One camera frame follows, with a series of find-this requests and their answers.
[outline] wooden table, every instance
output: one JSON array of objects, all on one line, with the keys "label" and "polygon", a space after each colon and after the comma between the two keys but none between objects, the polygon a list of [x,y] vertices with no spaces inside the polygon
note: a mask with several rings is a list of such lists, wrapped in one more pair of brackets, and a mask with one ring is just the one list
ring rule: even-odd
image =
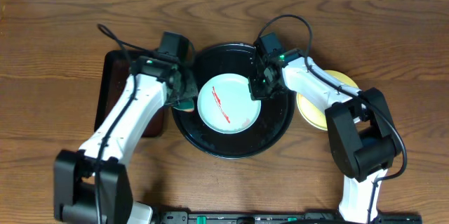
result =
[{"label": "wooden table", "polygon": [[[386,96],[409,165],[382,184],[379,209],[449,222],[449,0],[9,0],[0,22],[0,223],[53,223],[53,161],[93,132],[105,54],[97,31],[155,48],[164,30],[197,49],[252,42],[276,15],[313,25],[311,56],[362,89]],[[304,48],[295,20],[273,26]],[[396,158],[391,172],[401,165]],[[225,160],[188,143],[171,116],[160,138],[142,139],[129,166],[138,201],[192,211],[336,209],[343,176],[327,133],[295,112],[285,136],[255,157]]]}]

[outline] yellow plate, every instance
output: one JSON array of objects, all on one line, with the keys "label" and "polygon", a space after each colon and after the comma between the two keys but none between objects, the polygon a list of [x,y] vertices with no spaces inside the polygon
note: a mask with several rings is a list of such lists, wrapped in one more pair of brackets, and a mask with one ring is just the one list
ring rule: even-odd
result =
[{"label": "yellow plate", "polygon": [[[329,75],[335,77],[344,84],[352,87],[357,87],[356,82],[352,81],[347,75],[336,72],[335,70],[325,70]],[[315,126],[321,130],[328,130],[328,125],[326,124],[326,116],[324,113],[320,112],[310,101],[308,101],[303,95],[296,95],[296,104],[301,112],[304,119],[309,122],[312,126]]]}]

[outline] white plate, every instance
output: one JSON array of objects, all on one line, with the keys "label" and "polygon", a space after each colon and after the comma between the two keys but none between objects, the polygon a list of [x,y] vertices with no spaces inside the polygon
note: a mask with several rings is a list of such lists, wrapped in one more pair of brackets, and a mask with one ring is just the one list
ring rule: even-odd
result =
[{"label": "white plate", "polygon": [[197,105],[208,127],[219,133],[239,133],[253,125],[262,104],[251,100],[247,78],[221,74],[204,84]]}]

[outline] black bowl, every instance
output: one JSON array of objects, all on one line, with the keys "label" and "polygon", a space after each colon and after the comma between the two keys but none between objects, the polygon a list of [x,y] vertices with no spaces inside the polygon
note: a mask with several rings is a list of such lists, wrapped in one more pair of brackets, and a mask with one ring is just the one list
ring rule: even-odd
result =
[{"label": "black bowl", "polygon": [[[255,48],[247,44],[222,44],[200,52],[192,67],[198,90],[211,78],[224,73],[248,77],[255,71]],[[289,92],[263,100],[259,117],[245,131],[218,133],[194,112],[175,109],[173,118],[184,137],[195,147],[216,157],[243,158],[271,147],[286,132],[295,111],[295,94]]]}]

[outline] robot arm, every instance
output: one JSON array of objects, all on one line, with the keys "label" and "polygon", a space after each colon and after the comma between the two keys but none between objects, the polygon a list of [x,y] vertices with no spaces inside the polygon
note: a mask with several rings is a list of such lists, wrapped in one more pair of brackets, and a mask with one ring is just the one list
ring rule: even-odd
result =
[{"label": "robot arm", "polygon": [[198,95],[188,67],[183,66],[189,41],[179,34],[164,33],[155,58],[134,62],[136,81],[129,76],[126,87],[98,130],[78,152],[63,150],[54,163],[55,219],[66,223],[95,223],[95,187],[84,181],[94,175],[102,139],[128,103],[134,84],[134,100],[118,120],[105,145],[99,179],[103,223],[148,224],[152,208],[133,201],[126,166],[149,121],[164,105],[191,103]]},{"label": "robot arm", "polygon": [[[156,77],[146,74],[138,74],[136,80],[138,87],[135,99],[112,131],[102,156],[104,161],[114,157],[120,164],[127,166],[149,121],[167,100],[165,82],[157,81]],[[97,158],[106,131],[128,102],[133,87],[133,76],[129,76],[119,101],[98,130],[79,148],[84,151],[85,156]]]},{"label": "robot arm", "polygon": [[[255,47],[259,56],[256,58],[257,72],[249,77],[252,98],[263,100],[290,90],[303,95],[326,115],[330,150],[335,163],[344,174],[339,212],[347,221],[366,223],[373,182],[376,178],[385,176],[393,158],[400,152],[391,131],[364,105],[312,74],[306,67],[302,51],[286,51],[274,33],[260,37],[255,42]],[[330,76],[310,57],[307,57],[307,62],[321,78],[380,107],[391,121],[380,91],[373,88],[363,92]],[[370,126],[358,132],[355,124],[360,121],[370,121]],[[376,190],[370,221],[377,216],[378,194],[379,190]]]}]

